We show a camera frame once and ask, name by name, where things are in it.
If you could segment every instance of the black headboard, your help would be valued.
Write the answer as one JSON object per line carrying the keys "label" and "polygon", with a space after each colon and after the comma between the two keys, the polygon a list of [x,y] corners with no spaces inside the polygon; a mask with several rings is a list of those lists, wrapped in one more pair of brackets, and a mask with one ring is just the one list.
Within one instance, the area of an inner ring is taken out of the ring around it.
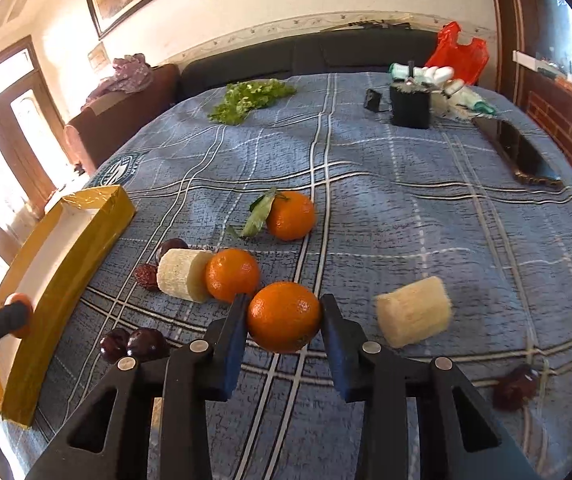
{"label": "black headboard", "polygon": [[333,30],[267,41],[190,63],[181,99],[228,83],[329,72],[387,72],[390,63],[423,66],[437,34],[404,27]]}

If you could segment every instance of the dark plum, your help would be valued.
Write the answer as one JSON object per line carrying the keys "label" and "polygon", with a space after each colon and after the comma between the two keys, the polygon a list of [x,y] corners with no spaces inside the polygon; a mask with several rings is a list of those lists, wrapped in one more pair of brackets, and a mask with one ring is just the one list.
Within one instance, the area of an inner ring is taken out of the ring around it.
{"label": "dark plum", "polygon": [[99,353],[110,364],[115,364],[125,357],[128,349],[130,334],[123,328],[113,328],[99,341]]}
{"label": "dark plum", "polygon": [[188,244],[181,238],[170,238],[163,242],[155,252],[155,257],[157,259],[157,264],[161,261],[162,256],[166,254],[170,249],[188,249]]}
{"label": "dark plum", "polygon": [[170,348],[155,328],[138,328],[128,339],[128,355],[142,362],[168,357]]}
{"label": "dark plum", "polygon": [[519,365],[501,378],[492,393],[492,405],[503,412],[516,412],[536,396],[539,372],[530,365]]}

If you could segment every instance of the purple cloth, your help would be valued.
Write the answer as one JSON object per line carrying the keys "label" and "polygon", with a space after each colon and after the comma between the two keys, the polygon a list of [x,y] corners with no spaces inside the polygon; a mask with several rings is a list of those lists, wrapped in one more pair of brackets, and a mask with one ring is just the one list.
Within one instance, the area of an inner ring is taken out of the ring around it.
{"label": "purple cloth", "polygon": [[102,79],[99,86],[90,92],[82,110],[108,92],[140,92],[153,82],[153,71],[143,54],[125,56],[124,59],[117,57],[112,60],[112,67],[115,69],[114,75]]}

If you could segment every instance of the wooden window frame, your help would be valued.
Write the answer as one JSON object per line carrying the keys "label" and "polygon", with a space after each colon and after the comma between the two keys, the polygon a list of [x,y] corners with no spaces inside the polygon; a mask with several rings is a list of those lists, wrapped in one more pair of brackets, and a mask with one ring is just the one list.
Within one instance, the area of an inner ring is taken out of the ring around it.
{"label": "wooden window frame", "polygon": [[[28,195],[29,203],[37,216],[44,214],[44,206],[55,191],[44,168],[31,150],[24,133],[10,107],[10,103],[19,95],[32,89],[35,99],[40,105],[42,114],[55,134],[64,153],[72,162],[71,156],[63,142],[64,122],[55,107],[52,96],[42,75],[30,36],[22,38],[0,52],[0,63],[26,49],[32,62],[33,70],[13,82],[0,92],[0,151],[8,167],[13,171],[17,181]],[[0,227],[0,257],[10,264],[13,261],[20,242],[9,232]]]}

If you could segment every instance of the yellow box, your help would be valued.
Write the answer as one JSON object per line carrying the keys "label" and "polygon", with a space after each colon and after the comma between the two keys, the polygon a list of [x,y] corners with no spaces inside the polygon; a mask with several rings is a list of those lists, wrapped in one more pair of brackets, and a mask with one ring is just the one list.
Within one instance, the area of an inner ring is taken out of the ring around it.
{"label": "yellow box", "polygon": [[121,186],[65,196],[37,224],[0,285],[0,307],[14,292],[31,298],[30,334],[0,339],[0,415],[32,422],[42,382],[73,309],[135,208]]}

